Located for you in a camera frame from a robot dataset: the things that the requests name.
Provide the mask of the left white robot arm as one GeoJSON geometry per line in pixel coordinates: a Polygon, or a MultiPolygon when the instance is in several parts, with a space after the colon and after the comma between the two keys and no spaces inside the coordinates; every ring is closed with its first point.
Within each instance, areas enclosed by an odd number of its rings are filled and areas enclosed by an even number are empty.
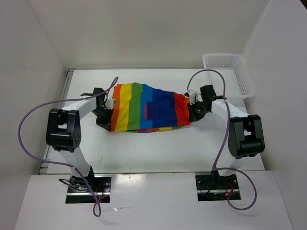
{"type": "Polygon", "coordinates": [[[79,191],[92,191],[96,180],[91,165],[85,160],[80,148],[81,119],[87,114],[96,116],[96,124],[111,130],[111,116],[116,99],[108,98],[102,88],[81,94],[80,100],[61,109],[51,109],[48,114],[46,142],[57,151],[71,168],[71,178],[66,183],[79,191]]]}

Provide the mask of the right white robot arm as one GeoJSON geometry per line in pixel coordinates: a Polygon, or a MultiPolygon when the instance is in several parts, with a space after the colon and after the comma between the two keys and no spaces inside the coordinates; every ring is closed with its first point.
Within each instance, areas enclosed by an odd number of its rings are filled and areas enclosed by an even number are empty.
{"type": "Polygon", "coordinates": [[[210,177],[213,187],[222,188],[235,170],[264,151],[262,122],[260,116],[249,115],[228,102],[223,95],[216,95],[212,85],[205,85],[200,91],[186,90],[184,94],[189,99],[189,120],[196,122],[212,113],[226,122],[226,134],[210,177]]]}

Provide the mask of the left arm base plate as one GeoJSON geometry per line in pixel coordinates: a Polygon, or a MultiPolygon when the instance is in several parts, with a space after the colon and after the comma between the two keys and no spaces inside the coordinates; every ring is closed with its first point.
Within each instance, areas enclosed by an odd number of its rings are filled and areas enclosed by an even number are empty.
{"type": "MultiPolygon", "coordinates": [[[[94,175],[91,188],[100,204],[110,203],[111,179],[112,175],[110,174],[94,175]]],[[[68,186],[66,204],[95,203],[94,197],[83,180],[78,182],[75,178],[71,177],[69,180],[59,179],[59,181],[68,186]]]]}

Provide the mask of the rainbow striped shorts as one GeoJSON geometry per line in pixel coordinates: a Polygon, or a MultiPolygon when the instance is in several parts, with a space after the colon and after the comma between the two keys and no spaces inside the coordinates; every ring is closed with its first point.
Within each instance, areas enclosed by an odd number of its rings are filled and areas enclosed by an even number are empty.
{"type": "Polygon", "coordinates": [[[112,98],[116,100],[110,123],[113,132],[168,131],[191,124],[189,99],[176,92],[128,83],[116,85],[112,98]]]}

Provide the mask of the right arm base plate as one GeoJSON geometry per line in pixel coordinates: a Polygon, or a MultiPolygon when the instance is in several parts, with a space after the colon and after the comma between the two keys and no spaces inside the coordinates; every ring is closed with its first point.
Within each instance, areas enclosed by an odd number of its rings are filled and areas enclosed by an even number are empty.
{"type": "Polygon", "coordinates": [[[237,177],[220,176],[218,172],[195,174],[198,201],[241,200],[237,177]]]}

